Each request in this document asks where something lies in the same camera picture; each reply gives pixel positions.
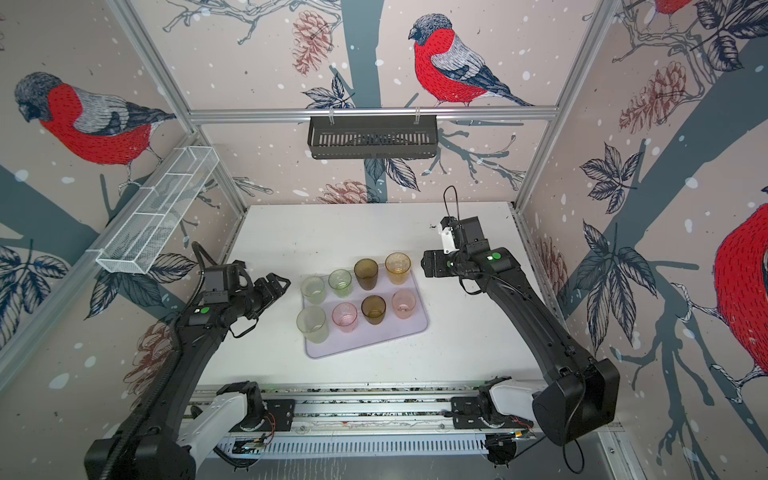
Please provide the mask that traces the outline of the pale green textured glass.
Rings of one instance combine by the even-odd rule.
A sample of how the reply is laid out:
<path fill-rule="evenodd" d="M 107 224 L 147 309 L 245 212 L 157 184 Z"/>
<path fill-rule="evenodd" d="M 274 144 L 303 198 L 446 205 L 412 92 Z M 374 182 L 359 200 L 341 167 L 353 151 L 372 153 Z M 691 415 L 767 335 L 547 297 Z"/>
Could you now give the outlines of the pale green textured glass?
<path fill-rule="evenodd" d="M 305 278 L 300 286 L 303 299 L 312 305 L 320 305 L 326 299 L 325 281 L 319 276 Z"/>

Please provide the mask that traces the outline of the yellow clear glass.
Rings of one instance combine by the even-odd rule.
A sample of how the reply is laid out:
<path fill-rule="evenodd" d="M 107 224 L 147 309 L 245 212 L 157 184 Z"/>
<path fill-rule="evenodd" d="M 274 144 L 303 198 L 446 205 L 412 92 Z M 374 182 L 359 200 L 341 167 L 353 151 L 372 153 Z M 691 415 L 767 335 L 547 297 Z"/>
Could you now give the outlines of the yellow clear glass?
<path fill-rule="evenodd" d="M 385 260 L 385 268 L 389 281 L 393 285 L 404 284 L 410 275 L 411 259 L 403 252 L 393 252 Z"/>

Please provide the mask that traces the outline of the pale green frosted tall glass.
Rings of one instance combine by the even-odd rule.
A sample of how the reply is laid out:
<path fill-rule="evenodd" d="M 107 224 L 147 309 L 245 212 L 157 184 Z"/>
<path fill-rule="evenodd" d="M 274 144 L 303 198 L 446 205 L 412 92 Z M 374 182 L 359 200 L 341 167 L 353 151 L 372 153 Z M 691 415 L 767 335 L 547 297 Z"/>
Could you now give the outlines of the pale green frosted tall glass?
<path fill-rule="evenodd" d="M 319 306 L 302 309 L 297 315 L 296 326 L 304 338 L 314 344 L 325 342 L 329 336 L 327 316 Z"/>

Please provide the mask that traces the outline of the pink frosted glass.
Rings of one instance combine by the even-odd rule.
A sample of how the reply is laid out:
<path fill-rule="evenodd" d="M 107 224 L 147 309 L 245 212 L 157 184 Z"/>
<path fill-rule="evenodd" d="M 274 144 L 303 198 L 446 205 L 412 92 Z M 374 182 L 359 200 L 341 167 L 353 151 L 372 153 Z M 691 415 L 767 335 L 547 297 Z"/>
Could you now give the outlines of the pink frosted glass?
<path fill-rule="evenodd" d="M 392 296 L 392 309 L 400 319 L 410 318 L 417 306 L 416 295 L 408 289 L 396 291 Z"/>

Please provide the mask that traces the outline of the clear green glass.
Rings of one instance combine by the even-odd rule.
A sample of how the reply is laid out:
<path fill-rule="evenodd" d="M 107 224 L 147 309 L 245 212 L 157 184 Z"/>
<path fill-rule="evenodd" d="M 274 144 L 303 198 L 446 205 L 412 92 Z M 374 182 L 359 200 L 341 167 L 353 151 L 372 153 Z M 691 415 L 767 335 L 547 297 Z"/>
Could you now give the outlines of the clear green glass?
<path fill-rule="evenodd" d="M 328 285 L 338 298 L 345 298 L 352 290 L 352 275 L 346 269 L 336 269 L 328 276 Z"/>

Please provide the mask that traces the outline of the lilac plastic tray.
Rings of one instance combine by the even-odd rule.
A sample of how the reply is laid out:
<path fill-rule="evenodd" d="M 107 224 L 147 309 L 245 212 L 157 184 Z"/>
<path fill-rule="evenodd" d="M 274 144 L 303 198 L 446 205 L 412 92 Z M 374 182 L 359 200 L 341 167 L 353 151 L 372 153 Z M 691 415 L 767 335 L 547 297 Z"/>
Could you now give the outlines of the lilac plastic tray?
<path fill-rule="evenodd" d="M 322 277 L 327 285 L 328 276 Z M 415 308 L 406 319 L 399 318 L 392 308 L 392 297 L 400 290 L 409 292 L 415 296 Z M 326 286 L 326 298 L 318 304 L 325 312 L 328 336 L 321 343 L 314 343 L 304 339 L 305 352 L 309 358 L 320 359 L 347 351 L 353 351 L 391 340 L 417 335 L 424 332 L 429 325 L 429 317 L 422 303 L 418 285 L 412 275 L 403 285 L 394 285 L 390 282 L 384 267 L 380 266 L 379 278 L 376 288 L 371 291 L 361 289 L 356 279 L 352 281 L 352 290 L 344 298 L 338 297 Z M 387 310 L 383 320 L 378 325 L 372 325 L 362 315 L 360 307 L 363 300 L 370 295 L 381 296 L 387 303 Z M 335 307 L 342 303 L 351 303 L 355 306 L 358 320 L 356 327 L 350 332 L 344 332 L 332 320 Z"/>

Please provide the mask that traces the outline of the brown textured tall glass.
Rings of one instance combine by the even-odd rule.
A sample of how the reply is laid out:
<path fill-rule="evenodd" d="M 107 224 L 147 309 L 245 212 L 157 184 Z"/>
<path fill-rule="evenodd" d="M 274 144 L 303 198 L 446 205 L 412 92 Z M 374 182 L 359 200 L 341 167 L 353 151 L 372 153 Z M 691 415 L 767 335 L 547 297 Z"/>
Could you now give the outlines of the brown textured tall glass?
<path fill-rule="evenodd" d="M 359 286 L 365 291 L 371 291 L 378 282 L 379 265 L 373 259 L 363 258 L 354 265 L 354 274 Z"/>

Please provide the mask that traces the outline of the pink clear glass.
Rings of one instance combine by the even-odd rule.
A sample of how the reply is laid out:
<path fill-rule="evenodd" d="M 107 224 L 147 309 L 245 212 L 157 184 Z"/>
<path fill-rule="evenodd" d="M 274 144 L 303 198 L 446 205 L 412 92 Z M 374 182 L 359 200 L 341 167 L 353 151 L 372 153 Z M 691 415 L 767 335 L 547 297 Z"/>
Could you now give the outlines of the pink clear glass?
<path fill-rule="evenodd" d="M 332 321 L 340 331 L 351 333 L 358 323 L 357 307 L 350 302 L 339 303 L 332 310 Z"/>

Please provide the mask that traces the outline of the brown textured short glass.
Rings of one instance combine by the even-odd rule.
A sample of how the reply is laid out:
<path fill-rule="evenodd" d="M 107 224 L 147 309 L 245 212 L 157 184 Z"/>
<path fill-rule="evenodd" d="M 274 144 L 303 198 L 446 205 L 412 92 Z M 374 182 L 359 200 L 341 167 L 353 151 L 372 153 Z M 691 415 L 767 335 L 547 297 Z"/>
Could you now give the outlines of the brown textured short glass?
<path fill-rule="evenodd" d="M 383 297 L 370 295 L 361 303 L 361 312 L 371 325 L 379 325 L 386 316 L 387 304 Z"/>

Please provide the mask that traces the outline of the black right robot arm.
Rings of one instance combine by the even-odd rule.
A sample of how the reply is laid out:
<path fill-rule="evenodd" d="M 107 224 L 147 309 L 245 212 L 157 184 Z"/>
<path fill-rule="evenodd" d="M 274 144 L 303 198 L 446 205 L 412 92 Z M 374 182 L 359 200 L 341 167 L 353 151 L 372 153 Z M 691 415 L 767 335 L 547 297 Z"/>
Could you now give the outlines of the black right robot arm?
<path fill-rule="evenodd" d="M 547 309 L 518 260 L 490 247 L 479 219 L 446 216 L 443 247 L 427 250 L 428 278 L 475 282 L 509 317 L 542 372 L 547 387 L 532 399 L 534 419 L 557 446 L 565 446 L 614 420 L 620 375 L 608 359 L 596 360 Z"/>

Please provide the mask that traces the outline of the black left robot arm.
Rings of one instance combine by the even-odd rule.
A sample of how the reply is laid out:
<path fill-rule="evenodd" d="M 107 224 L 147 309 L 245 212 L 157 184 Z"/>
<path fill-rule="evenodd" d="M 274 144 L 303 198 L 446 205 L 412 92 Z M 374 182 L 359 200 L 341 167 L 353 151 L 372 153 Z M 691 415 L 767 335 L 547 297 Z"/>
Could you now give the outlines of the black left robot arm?
<path fill-rule="evenodd" d="M 259 316 L 288 290 L 269 273 L 252 280 L 241 261 L 212 266 L 170 333 L 172 349 L 142 400 L 109 439 L 89 447 L 90 479 L 193 479 L 207 455 L 235 426 L 269 418 L 257 383 L 230 383 L 186 430 L 182 419 L 213 354 L 240 318 Z"/>

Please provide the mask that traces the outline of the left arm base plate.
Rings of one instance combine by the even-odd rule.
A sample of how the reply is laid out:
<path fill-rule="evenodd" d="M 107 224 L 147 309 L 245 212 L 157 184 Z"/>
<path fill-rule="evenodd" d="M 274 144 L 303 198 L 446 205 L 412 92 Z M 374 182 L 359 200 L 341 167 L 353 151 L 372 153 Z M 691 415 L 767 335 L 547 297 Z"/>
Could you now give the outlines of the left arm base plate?
<path fill-rule="evenodd" d="M 292 428 L 296 402 L 292 399 L 265 400 L 265 412 L 256 420 L 246 417 L 238 425 L 242 432 L 289 432 Z"/>

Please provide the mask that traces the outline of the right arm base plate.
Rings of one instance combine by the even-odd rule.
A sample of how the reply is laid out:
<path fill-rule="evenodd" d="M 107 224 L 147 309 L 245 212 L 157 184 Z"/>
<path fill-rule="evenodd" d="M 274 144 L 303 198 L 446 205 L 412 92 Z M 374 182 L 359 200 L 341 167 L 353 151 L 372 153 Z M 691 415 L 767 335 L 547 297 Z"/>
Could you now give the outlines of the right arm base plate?
<path fill-rule="evenodd" d="M 477 397 L 451 397 L 447 416 L 456 430 L 523 429 L 534 427 L 529 419 L 514 415 L 484 412 Z"/>

